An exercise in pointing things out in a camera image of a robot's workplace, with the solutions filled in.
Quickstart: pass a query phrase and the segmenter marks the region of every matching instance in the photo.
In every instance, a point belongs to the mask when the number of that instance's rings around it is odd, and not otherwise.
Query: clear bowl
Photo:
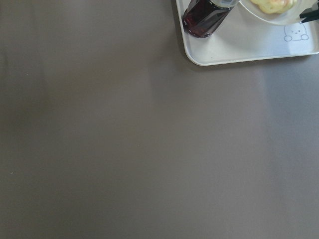
[[[278,14],[266,14],[263,13],[256,4],[253,4],[250,0],[240,0],[240,3],[246,8],[250,13],[255,15],[257,18],[261,19],[270,24],[274,25],[290,25],[300,22],[299,17],[305,9],[312,7],[317,0],[298,0],[295,6],[293,6],[287,12]]]

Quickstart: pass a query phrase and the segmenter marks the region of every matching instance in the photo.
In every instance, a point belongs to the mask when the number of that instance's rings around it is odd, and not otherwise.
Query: bottle
[[[184,27],[199,38],[210,36],[239,0],[191,0],[183,16]]]

